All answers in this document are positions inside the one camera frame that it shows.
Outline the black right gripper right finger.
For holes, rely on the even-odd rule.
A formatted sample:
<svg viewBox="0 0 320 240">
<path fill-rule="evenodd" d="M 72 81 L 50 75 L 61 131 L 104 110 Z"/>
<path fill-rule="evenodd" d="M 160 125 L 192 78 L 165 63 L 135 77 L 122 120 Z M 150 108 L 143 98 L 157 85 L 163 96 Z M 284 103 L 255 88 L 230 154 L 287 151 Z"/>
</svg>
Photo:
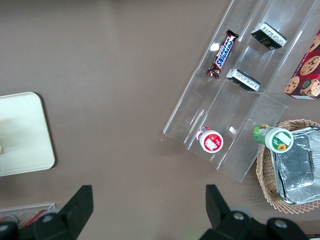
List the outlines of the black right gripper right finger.
<svg viewBox="0 0 320 240">
<path fill-rule="evenodd" d="M 232 211 L 215 184 L 206 186 L 205 208 L 211 228 L 200 237 L 202 240 L 265 240 L 267 238 L 267 227 L 242 211 Z"/>
</svg>

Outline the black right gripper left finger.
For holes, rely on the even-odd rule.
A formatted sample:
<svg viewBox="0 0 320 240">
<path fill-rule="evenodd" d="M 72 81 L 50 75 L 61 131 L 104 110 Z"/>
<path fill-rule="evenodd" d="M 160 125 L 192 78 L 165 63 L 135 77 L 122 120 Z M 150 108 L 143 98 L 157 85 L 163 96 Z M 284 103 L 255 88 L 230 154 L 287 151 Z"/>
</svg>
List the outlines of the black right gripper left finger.
<svg viewBox="0 0 320 240">
<path fill-rule="evenodd" d="M 20 240 L 76 240 L 94 210 L 93 188 L 83 185 L 58 212 L 49 211 L 18 231 Z"/>
</svg>

